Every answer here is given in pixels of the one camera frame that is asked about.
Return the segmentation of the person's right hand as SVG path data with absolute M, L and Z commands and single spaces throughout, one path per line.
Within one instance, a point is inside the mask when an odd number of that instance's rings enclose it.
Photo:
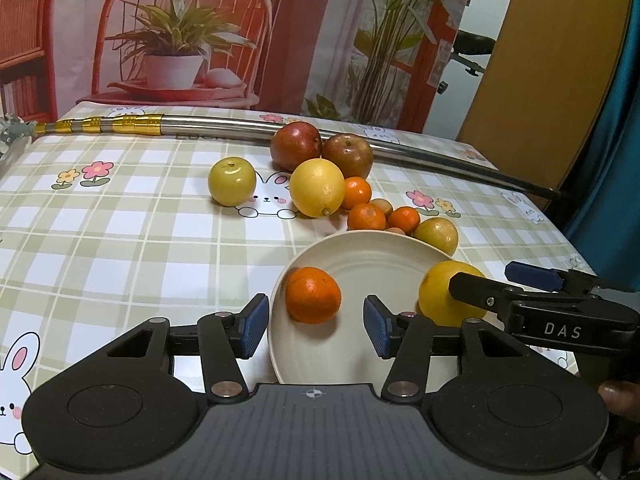
M 608 410 L 631 420 L 640 418 L 640 386 L 631 382 L 602 382 L 598 387 Z

